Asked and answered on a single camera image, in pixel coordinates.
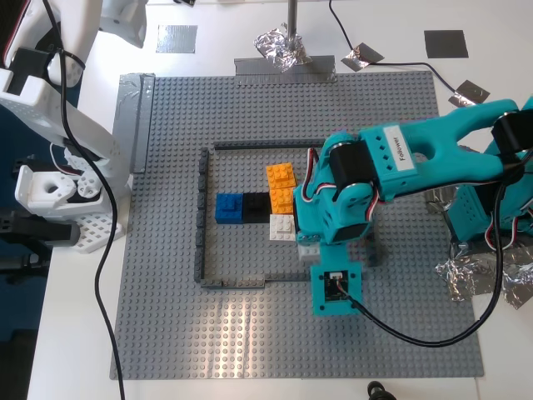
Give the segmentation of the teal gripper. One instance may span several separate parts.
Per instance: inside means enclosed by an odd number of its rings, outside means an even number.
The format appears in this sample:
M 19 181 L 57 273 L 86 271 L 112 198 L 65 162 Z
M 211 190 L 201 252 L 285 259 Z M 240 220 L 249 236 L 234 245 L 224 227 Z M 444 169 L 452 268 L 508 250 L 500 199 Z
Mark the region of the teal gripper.
M 372 210 L 377 203 L 377 190 L 368 182 L 339 189 L 333 183 L 321 183 L 306 201 L 303 186 L 293 191 L 296 240 L 326 245 L 363 238 L 371 227 Z

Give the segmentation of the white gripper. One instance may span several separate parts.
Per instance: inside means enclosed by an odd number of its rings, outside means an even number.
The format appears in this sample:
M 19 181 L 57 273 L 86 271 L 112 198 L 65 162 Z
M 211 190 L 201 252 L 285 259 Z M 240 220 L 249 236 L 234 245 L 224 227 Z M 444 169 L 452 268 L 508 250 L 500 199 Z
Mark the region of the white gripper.
M 145 17 L 146 5 L 146 0 L 103 0 L 101 30 L 135 47 L 142 47 L 146 37 L 146 22 L 128 21 Z

